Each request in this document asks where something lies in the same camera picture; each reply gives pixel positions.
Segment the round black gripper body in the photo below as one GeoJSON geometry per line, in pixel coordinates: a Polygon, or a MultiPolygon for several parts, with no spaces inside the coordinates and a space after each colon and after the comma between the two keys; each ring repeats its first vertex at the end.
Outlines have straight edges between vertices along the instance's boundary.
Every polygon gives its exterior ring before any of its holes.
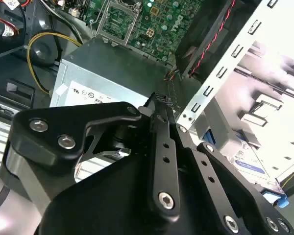
{"type": "Polygon", "coordinates": [[[178,192],[154,198],[151,162],[121,160],[60,193],[40,224],[42,235],[207,235],[199,184],[178,157],[178,192]]]}

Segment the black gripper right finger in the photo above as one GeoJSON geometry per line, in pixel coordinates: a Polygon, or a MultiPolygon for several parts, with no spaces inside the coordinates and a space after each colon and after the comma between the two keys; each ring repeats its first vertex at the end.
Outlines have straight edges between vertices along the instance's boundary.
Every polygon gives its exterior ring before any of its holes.
{"type": "Polygon", "coordinates": [[[293,235],[287,219],[207,142],[195,146],[189,132],[176,124],[171,100],[156,96],[157,118],[167,121],[178,157],[199,184],[205,206],[203,228],[208,235],[293,235]]]}

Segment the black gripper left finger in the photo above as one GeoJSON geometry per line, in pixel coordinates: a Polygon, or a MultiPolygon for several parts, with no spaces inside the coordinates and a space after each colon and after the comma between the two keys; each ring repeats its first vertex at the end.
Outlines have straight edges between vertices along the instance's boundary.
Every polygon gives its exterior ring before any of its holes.
{"type": "Polygon", "coordinates": [[[138,110],[128,102],[30,109],[18,112],[12,120],[2,167],[19,179],[40,214],[62,191],[74,184],[75,167],[81,161],[86,138],[99,142],[108,127],[129,128],[125,141],[132,150],[143,147],[134,139],[140,126],[150,122],[152,144],[152,193],[174,196],[178,192],[175,142],[170,138],[172,109],[153,94],[138,110]]]}

